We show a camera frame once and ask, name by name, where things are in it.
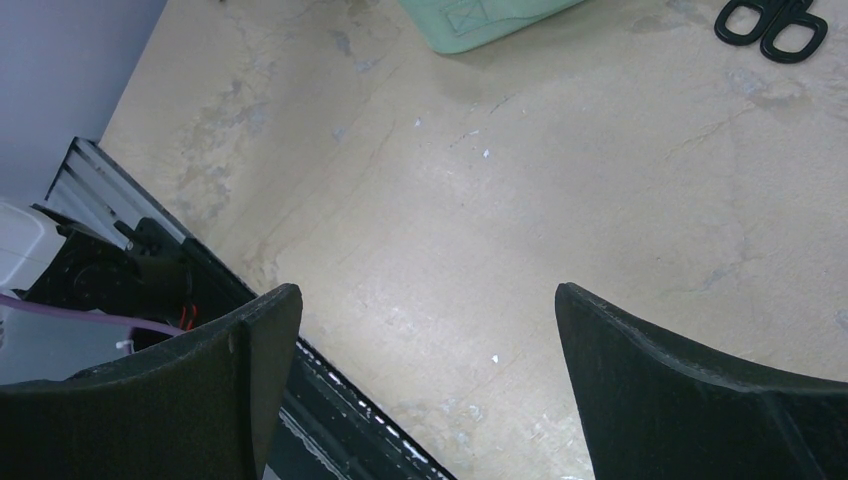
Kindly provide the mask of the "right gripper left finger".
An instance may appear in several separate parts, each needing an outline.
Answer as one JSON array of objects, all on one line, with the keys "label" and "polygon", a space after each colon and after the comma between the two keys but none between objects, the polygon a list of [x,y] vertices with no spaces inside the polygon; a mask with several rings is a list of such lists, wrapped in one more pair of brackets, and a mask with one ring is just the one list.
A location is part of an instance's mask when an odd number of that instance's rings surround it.
[{"label": "right gripper left finger", "polygon": [[62,381],[1,389],[5,479],[259,479],[263,421],[224,315]]}]

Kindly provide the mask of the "mint green storage case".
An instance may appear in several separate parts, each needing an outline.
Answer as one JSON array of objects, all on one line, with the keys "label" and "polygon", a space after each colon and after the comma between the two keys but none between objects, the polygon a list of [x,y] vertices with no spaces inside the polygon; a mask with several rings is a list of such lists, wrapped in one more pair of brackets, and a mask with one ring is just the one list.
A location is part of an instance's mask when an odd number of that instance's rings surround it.
[{"label": "mint green storage case", "polygon": [[581,0],[400,0],[426,43],[459,54],[510,35]]}]

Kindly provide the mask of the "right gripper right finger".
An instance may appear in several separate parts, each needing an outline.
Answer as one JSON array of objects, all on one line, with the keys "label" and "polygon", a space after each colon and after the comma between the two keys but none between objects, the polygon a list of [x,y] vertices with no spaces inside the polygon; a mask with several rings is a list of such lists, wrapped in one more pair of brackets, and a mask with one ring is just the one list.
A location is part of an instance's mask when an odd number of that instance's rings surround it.
[{"label": "right gripper right finger", "polygon": [[599,479],[843,479],[847,386],[753,363],[573,284],[559,336]]}]

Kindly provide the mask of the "black handled scissors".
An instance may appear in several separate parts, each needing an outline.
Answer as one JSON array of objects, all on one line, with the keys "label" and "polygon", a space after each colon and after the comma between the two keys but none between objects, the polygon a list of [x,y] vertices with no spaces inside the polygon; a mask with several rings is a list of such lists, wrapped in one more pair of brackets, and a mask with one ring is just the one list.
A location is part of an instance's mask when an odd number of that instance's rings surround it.
[{"label": "black handled scissors", "polygon": [[[714,33],[722,42],[732,46],[748,46],[759,42],[761,53],[780,64],[797,64],[810,58],[825,40],[828,23],[808,9],[813,0],[731,0],[719,12]],[[739,8],[756,12],[759,17],[753,28],[745,34],[732,31],[728,20]],[[810,40],[799,51],[785,51],[776,46],[778,36],[790,26],[799,26],[812,32]]]}]

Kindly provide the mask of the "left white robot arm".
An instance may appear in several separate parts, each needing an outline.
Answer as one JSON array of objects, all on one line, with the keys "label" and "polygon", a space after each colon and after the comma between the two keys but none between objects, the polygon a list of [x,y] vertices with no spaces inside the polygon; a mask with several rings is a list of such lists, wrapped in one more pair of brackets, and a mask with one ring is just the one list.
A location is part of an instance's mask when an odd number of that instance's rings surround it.
[{"label": "left white robot arm", "polygon": [[32,303],[175,325],[197,314],[187,261],[159,225],[115,222],[120,246],[33,204],[1,204],[1,289]]}]

